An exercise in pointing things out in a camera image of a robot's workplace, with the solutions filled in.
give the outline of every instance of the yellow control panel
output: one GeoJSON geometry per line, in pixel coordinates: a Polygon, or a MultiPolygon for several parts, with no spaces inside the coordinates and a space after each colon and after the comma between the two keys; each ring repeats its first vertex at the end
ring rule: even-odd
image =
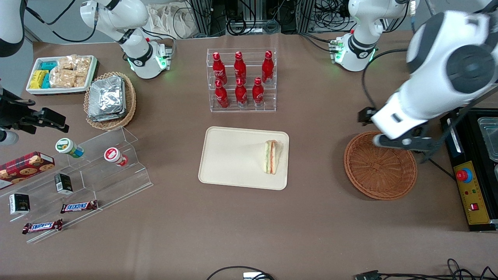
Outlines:
{"type": "Polygon", "coordinates": [[[453,168],[469,225],[489,224],[488,210],[477,182],[472,161],[453,168]]]}

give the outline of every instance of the red switch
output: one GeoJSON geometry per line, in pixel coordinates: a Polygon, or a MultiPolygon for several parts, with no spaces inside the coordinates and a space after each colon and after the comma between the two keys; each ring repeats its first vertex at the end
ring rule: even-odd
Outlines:
{"type": "Polygon", "coordinates": [[[469,178],[469,175],[467,174],[467,172],[463,171],[463,170],[458,170],[457,171],[457,179],[459,181],[465,181],[469,178]]]}

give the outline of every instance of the aluminum foil packet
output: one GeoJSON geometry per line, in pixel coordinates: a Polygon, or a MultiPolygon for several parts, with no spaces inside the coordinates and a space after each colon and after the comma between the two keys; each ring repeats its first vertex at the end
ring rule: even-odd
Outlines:
{"type": "Polygon", "coordinates": [[[126,116],[125,81],[119,76],[97,80],[90,86],[88,117],[94,122],[126,116]]]}

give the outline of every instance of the red aluminum bottle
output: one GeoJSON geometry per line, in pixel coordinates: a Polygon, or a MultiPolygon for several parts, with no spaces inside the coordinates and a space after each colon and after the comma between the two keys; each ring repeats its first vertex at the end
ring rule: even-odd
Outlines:
{"type": "Polygon", "coordinates": [[[261,76],[261,79],[265,84],[273,83],[273,68],[275,67],[275,65],[273,64],[273,59],[271,57],[271,51],[267,50],[264,53],[264,62],[262,67],[263,73],[261,76]]]}
{"type": "Polygon", "coordinates": [[[216,80],[223,82],[223,85],[227,84],[227,72],[225,71],[225,65],[220,59],[220,54],[218,52],[213,53],[213,72],[215,73],[216,80]]]}
{"type": "Polygon", "coordinates": [[[230,106],[230,101],[228,100],[227,90],[223,87],[222,81],[216,80],[215,85],[215,95],[218,104],[220,104],[223,109],[228,108],[228,106],[230,106]]]}
{"type": "Polygon", "coordinates": [[[235,70],[235,78],[242,79],[242,83],[245,85],[247,81],[246,63],[242,59],[242,53],[239,51],[235,53],[234,70],[235,70]]]}
{"type": "Polygon", "coordinates": [[[257,77],[254,79],[254,86],[252,87],[252,100],[254,101],[254,106],[263,106],[263,93],[264,88],[261,85],[261,78],[257,77]]]}
{"type": "Polygon", "coordinates": [[[237,106],[244,108],[248,105],[248,97],[246,87],[241,78],[236,79],[237,87],[235,88],[235,97],[237,98],[237,106]]]}

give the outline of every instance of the acrylic display stand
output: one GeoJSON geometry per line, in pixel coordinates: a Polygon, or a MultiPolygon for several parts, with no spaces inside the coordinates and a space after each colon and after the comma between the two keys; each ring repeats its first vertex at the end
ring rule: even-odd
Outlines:
{"type": "Polygon", "coordinates": [[[225,112],[225,113],[237,113],[237,112],[275,112],[277,110],[277,52],[275,48],[239,48],[239,49],[208,49],[207,57],[207,73],[208,73],[208,92],[209,92],[209,108],[211,112],[225,112]],[[262,107],[254,106],[252,100],[252,87],[254,86],[254,78],[261,77],[261,67],[264,61],[264,53],[270,50],[273,52],[273,63],[275,65],[273,69],[273,82],[271,84],[264,84],[264,105],[262,107]],[[240,51],[242,53],[244,62],[247,67],[247,98],[248,105],[245,108],[239,108],[237,106],[237,100],[235,98],[235,53],[240,51]],[[230,101],[230,106],[226,109],[222,108],[215,95],[215,74],[213,72],[213,53],[220,53],[221,61],[225,65],[225,71],[227,73],[228,82],[224,86],[227,90],[228,99],[230,101]]]}
{"type": "MultiPolygon", "coordinates": [[[[119,127],[79,144],[85,150],[82,157],[73,158],[59,153],[54,156],[54,168],[6,188],[8,192],[0,195],[2,205],[8,204],[8,197],[13,193],[29,195],[31,211],[22,216],[11,215],[11,222],[18,225],[19,234],[26,223],[45,223],[58,219],[62,219],[64,223],[62,231],[64,231],[152,186],[145,166],[138,162],[132,145],[135,141],[137,141],[135,136],[125,128],[119,127]],[[128,163],[120,167],[107,162],[104,159],[104,151],[109,147],[118,148],[128,157],[128,163]],[[54,176],[58,173],[71,177],[72,194],[63,195],[56,192],[54,176]],[[62,204],[95,199],[99,205],[97,210],[60,213],[62,204]]],[[[27,242],[36,243],[57,232],[50,230],[28,234],[27,242]]]]}

